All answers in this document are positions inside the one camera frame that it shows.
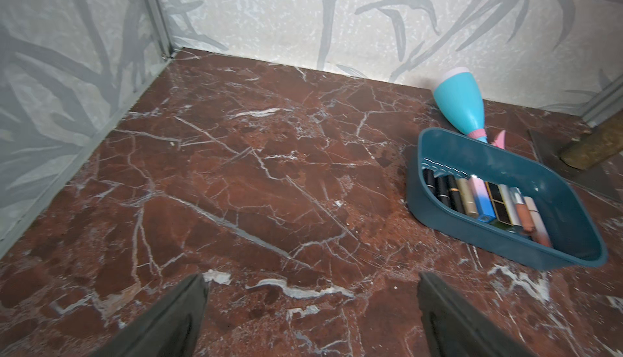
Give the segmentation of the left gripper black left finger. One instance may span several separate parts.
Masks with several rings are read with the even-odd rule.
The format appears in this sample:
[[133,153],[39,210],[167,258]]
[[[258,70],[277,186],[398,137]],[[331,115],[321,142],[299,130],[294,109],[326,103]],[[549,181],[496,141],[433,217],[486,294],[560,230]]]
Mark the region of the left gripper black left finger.
[[186,277],[92,355],[192,356],[208,299],[204,277]]

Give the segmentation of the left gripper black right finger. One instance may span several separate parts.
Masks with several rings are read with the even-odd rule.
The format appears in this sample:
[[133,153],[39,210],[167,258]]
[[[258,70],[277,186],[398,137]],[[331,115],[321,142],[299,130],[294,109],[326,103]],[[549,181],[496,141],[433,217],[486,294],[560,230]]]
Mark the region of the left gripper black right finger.
[[531,356],[434,273],[420,274],[417,299],[432,356]]

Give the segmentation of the blue pink lipstick tube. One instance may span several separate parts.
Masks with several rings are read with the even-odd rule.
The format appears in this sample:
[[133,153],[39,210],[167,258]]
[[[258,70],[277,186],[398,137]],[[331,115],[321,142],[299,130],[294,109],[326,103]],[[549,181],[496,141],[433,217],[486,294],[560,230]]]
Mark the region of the blue pink lipstick tube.
[[476,175],[471,175],[468,183],[472,190],[476,208],[478,211],[477,219],[483,223],[490,223],[496,219],[493,204],[488,194],[485,182]]

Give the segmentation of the black lipstick sideways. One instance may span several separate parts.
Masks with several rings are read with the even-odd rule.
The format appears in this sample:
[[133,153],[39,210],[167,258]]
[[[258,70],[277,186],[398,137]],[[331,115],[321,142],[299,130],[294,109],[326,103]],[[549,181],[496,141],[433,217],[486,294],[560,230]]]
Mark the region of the black lipstick sideways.
[[458,189],[458,183],[453,175],[446,175],[446,183],[448,188],[449,199],[453,210],[465,214],[465,208],[462,203],[462,195]]

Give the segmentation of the beige lipstick tube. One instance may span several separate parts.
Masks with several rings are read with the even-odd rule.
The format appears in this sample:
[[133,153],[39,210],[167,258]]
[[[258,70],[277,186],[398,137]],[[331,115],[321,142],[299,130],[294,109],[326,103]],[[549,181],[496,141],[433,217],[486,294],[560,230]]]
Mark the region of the beige lipstick tube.
[[465,210],[465,214],[472,218],[478,218],[479,212],[475,203],[475,198],[470,188],[470,183],[465,178],[457,178],[457,186],[462,199],[462,204]]

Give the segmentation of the light pink lipstick tube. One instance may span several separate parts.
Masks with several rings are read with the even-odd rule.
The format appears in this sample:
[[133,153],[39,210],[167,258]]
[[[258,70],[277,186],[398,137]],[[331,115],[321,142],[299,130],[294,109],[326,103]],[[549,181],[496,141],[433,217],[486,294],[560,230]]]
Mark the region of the light pink lipstick tube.
[[530,196],[525,196],[524,200],[526,202],[528,210],[530,211],[531,219],[535,225],[535,229],[531,233],[532,240],[543,246],[552,248],[552,241],[550,240],[548,231],[535,204],[535,201]]

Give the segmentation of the rose lipstick tube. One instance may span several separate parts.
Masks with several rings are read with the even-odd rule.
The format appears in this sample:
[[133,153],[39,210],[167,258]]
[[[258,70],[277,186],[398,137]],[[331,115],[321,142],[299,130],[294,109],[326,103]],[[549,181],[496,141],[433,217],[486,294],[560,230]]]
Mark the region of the rose lipstick tube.
[[514,203],[514,207],[516,209],[516,213],[519,217],[519,221],[521,222],[523,230],[527,234],[532,234],[535,231],[535,223],[532,220],[531,212],[527,207],[524,196],[522,195],[521,191],[516,187],[511,187],[509,189],[509,194]]

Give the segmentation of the silver lipstick tube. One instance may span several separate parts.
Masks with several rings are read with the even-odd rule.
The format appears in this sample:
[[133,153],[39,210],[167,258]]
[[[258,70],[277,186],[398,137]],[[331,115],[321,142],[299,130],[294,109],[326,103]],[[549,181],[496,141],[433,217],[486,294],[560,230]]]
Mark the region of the silver lipstick tube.
[[510,195],[509,188],[504,184],[499,184],[498,188],[501,192],[501,197],[504,201],[507,214],[509,214],[509,220],[513,226],[522,227],[522,222],[519,219],[519,215],[515,208],[514,201]]

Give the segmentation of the teal plastic storage box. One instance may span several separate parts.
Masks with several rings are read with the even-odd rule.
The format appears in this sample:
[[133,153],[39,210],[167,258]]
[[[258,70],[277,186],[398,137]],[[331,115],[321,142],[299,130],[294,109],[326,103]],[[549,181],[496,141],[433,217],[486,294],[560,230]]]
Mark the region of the teal plastic storage box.
[[[506,232],[451,209],[428,189],[424,169],[477,175],[517,187],[535,201],[551,247]],[[423,225],[538,270],[600,267],[608,251],[579,197],[560,175],[536,161],[442,128],[420,133],[407,169],[407,208]]]

